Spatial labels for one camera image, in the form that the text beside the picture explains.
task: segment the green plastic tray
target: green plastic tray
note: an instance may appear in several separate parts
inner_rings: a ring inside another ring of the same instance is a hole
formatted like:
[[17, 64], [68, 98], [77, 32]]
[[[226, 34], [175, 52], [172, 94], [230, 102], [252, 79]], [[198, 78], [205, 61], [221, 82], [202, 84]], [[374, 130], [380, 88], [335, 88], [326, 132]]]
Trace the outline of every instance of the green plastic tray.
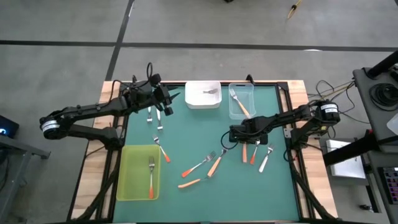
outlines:
[[[153, 173], [154, 198], [149, 199], [149, 156], [155, 159]], [[157, 145], [124, 146], [119, 171], [119, 201], [156, 200], [160, 188], [160, 149]]]

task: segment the wooden table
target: wooden table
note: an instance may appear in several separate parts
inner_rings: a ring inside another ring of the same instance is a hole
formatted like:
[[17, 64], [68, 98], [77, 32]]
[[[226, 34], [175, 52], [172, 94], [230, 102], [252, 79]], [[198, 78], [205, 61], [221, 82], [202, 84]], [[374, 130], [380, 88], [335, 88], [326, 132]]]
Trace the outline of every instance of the wooden table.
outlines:
[[[228, 80], [227, 82], [242, 82], [241, 80]], [[289, 86], [290, 99], [293, 108], [297, 108], [300, 105], [308, 103], [308, 96], [305, 90], [304, 81], [302, 80], [273, 80], [273, 81], [256, 81], [260, 82], [287, 82]], [[111, 96], [112, 82], [104, 82], [101, 96], [99, 98], [100, 103], [105, 103]], [[119, 93], [119, 83], [115, 83], [113, 98]], [[284, 110], [287, 110], [286, 102], [284, 101], [284, 93], [281, 91], [282, 104]], [[93, 127], [94, 128], [105, 128], [113, 122], [112, 116], [104, 116], [96, 118]], [[297, 126], [301, 127], [304, 122], [298, 122]], [[319, 143], [315, 139], [310, 139], [309, 144], [319, 146]], [[101, 147], [102, 144], [99, 141], [90, 141], [88, 144], [87, 154]], [[305, 169], [307, 173], [308, 183], [311, 191], [314, 193], [319, 202], [326, 208], [326, 210], [337, 217], [337, 211], [333, 195], [330, 188], [329, 179], [326, 173], [325, 164], [323, 163], [322, 153], [318, 149], [307, 147], [302, 150]], [[113, 156], [113, 162], [111, 164], [111, 171], [113, 170], [116, 156]], [[87, 208], [87, 206], [93, 201], [96, 194], [99, 192], [101, 187], [101, 181], [103, 177], [104, 164], [106, 159], [106, 150], [102, 149], [89, 157], [87, 157], [83, 164], [80, 179], [78, 181], [78, 188], [76, 193], [76, 199], [74, 201], [71, 218], [79, 217]], [[109, 190], [106, 194], [103, 207], [103, 217], [108, 214], [109, 200], [111, 191]], [[306, 199], [299, 187], [300, 202], [303, 209], [304, 217], [308, 217], [308, 210]]]

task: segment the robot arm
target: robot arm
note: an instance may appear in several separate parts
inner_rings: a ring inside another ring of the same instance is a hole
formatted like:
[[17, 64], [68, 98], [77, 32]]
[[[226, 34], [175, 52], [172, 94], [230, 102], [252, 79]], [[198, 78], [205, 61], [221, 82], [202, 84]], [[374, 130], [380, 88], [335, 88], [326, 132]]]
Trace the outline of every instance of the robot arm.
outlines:
[[303, 127], [291, 131], [292, 144], [294, 146], [302, 141], [307, 142], [309, 135], [326, 134], [330, 126], [340, 121], [338, 107], [329, 100], [322, 100], [301, 105], [293, 111], [275, 114], [270, 117], [258, 116], [245, 119], [240, 125], [231, 125], [229, 127], [229, 141], [255, 144], [259, 139], [260, 144], [267, 144], [267, 134], [274, 128], [297, 121], [308, 122]]
[[160, 81], [159, 74], [148, 75], [148, 80], [141, 82], [136, 82], [134, 77], [133, 82], [127, 86], [121, 96], [112, 100], [109, 99], [107, 103], [95, 103], [87, 106], [77, 105], [54, 111], [48, 116], [40, 118], [40, 128], [47, 139], [62, 139], [72, 136], [100, 140], [107, 149], [121, 147], [123, 145], [114, 128], [96, 129], [74, 123], [83, 119], [107, 115], [127, 116], [150, 106], [155, 106], [159, 111], [165, 111], [166, 116], [171, 115], [173, 110], [169, 105], [172, 104], [172, 100], [179, 93], [170, 96], [169, 90], [174, 88], [168, 88]]

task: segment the black stand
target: black stand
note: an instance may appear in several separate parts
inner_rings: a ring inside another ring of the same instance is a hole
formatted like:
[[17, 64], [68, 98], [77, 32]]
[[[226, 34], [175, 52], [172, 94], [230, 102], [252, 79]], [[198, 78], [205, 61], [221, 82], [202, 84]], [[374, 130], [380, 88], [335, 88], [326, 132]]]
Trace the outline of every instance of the black stand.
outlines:
[[30, 157], [38, 155], [42, 159], [48, 159], [50, 152], [28, 146], [3, 135], [0, 135], [0, 148], [8, 149], [10, 156], [16, 156], [15, 162], [13, 161], [9, 168], [9, 176], [7, 180], [4, 180], [6, 181], [4, 188], [0, 192], [0, 223], [5, 223], [14, 197], [20, 185], [25, 182], [24, 174]]
[[347, 159], [360, 156], [371, 150], [379, 150], [379, 144], [373, 133], [355, 141], [347, 146], [341, 147], [323, 155], [325, 166], [330, 166]]

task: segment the white bowl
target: white bowl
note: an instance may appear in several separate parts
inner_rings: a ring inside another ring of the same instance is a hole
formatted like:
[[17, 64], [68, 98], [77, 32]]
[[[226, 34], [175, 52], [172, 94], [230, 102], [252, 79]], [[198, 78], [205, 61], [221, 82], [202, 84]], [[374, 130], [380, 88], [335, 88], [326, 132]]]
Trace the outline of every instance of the white bowl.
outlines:
[[[217, 89], [214, 94], [204, 93]], [[218, 81], [188, 81], [185, 84], [185, 102], [191, 109], [218, 108], [222, 100], [221, 83]]]

